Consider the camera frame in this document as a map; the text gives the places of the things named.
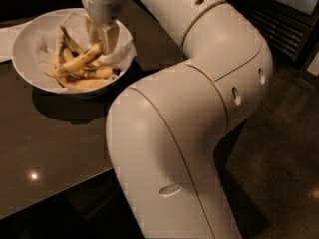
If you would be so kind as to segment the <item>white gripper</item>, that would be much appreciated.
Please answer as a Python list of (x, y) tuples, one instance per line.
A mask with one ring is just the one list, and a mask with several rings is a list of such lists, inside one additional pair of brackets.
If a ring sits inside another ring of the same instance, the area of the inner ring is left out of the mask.
[(113, 21), (120, 15), (123, 1), (82, 0), (83, 7), (88, 13), (85, 15), (85, 24), (89, 42), (95, 44), (101, 39), (104, 55), (113, 53), (117, 46), (120, 27)]

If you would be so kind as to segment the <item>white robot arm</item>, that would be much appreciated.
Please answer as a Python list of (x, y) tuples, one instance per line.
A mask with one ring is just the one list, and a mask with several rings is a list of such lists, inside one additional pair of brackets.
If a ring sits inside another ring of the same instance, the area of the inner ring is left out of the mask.
[[(140, 0), (187, 59), (126, 87), (106, 121), (108, 153), (145, 239), (241, 239), (213, 157), (259, 106), (273, 63), (225, 0)], [(82, 0), (98, 23), (120, 0)]]

